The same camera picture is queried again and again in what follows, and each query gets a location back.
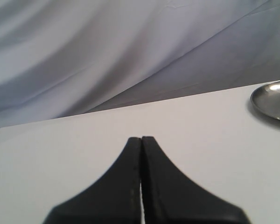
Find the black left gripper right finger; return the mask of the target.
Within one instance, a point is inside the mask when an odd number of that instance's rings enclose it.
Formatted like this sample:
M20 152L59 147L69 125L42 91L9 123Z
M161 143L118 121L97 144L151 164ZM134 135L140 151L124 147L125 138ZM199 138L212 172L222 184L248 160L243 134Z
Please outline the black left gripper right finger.
M142 138L141 188L147 224L247 224L244 211L189 179L154 137Z

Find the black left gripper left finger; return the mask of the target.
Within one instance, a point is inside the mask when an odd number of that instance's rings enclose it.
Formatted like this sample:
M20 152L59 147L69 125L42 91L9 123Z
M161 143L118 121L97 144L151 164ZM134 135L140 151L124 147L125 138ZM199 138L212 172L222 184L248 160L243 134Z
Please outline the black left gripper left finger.
M131 137L111 167L90 187L57 205L46 224L140 224L141 139Z

